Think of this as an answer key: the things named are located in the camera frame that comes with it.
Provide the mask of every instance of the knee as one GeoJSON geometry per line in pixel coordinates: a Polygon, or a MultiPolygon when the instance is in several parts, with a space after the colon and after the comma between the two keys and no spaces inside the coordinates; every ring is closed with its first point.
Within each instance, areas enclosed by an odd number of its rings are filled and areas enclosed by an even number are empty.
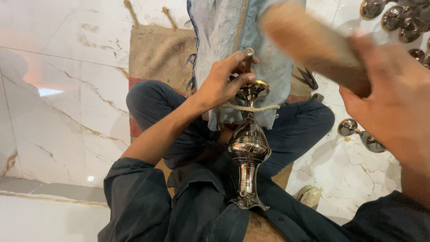
{"type": "Polygon", "coordinates": [[[153,99],[159,96],[160,91],[163,89],[161,81],[140,81],[136,82],[130,89],[126,97],[126,104],[129,110],[133,110],[139,103],[145,103],[146,99],[153,99]]]}
{"type": "Polygon", "coordinates": [[[318,107],[318,122],[320,122],[321,129],[325,132],[329,132],[330,129],[333,128],[335,124],[335,114],[333,111],[327,107],[326,105],[319,103],[320,107],[318,107]]]}

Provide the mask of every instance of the shirt sleeve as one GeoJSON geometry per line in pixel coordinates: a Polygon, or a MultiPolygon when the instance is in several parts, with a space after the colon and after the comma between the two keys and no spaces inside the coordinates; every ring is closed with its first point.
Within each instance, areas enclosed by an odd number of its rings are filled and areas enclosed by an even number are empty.
{"type": "Polygon", "coordinates": [[[117,160],[104,179],[111,220],[98,240],[163,241],[167,233],[171,197],[163,172],[133,158],[117,160]]]}
{"type": "Polygon", "coordinates": [[[394,191],[361,205],[343,227],[365,241],[428,241],[430,211],[394,191]]]}

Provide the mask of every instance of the rope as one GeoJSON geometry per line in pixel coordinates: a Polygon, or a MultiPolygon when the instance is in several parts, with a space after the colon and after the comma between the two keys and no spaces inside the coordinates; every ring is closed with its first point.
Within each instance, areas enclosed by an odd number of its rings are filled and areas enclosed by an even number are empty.
{"type": "Polygon", "coordinates": [[[169,21],[170,21],[170,23],[172,24],[173,31],[176,31],[176,29],[177,29],[178,27],[176,26],[175,22],[173,21],[172,17],[170,16],[170,14],[169,14],[169,9],[168,9],[168,8],[166,8],[166,7],[163,7],[162,12],[163,12],[163,13],[164,13],[168,18],[169,18],[169,21]]]}
{"type": "Polygon", "coordinates": [[[265,106],[265,107],[256,109],[256,108],[251,108],[251,107],[242,107],[242,106],[237,106],[237,105],[224,104],[221,107],[225,108],[225,109],[236,109],[236,110],[240,110],[240,111],[261,112],[261,111],[265,111],[265,110],[269,110],[269,109],[279,109],[281,106],[269,105],[269,106],[265,106]]]}
{"type": "Polygon", "coordinates": [[[130,14],[132,15],[133,21],[134,21],[136,28],[137,28],[137,25],[139,25],[139,22],[137,22],[136,14],[133,11],[132,4],[130,3],[129,0],[124,0],[124,5],[130,11],[130,14]]]}

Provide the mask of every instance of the dark shirt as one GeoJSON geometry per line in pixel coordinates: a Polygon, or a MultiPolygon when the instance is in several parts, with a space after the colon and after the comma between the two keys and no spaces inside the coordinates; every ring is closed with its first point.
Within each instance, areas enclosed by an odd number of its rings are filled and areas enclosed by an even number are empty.
{"type": "MultiPolygon", "coordinates": [[[[174,170],[169,183],[163,172],[132,158],[116,161],[104,180],[111,208],[109,224],[98,234],[110,241],[241,242],[249,210],[228,201],[236,197],[237,166],[220,155],[207,163],[174,170]]],[[[258,196],[267,218],[287,239],[295,241],[430,241],[430,213],[398,191],[360,206],[353,220],[339,226],[294,199],[271,179],[257,176],[258,196]]]]}

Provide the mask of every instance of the hammer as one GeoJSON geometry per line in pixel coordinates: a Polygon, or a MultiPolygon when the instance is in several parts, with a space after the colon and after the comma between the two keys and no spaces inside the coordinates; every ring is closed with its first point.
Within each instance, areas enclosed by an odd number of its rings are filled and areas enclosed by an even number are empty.
{"type": "Polygon", "coordinates": [[[360,97],[372,92],[366,68],[348,40],[287,2],[268,7],[260,29],[295,61],[351,89],[360,97]]]}

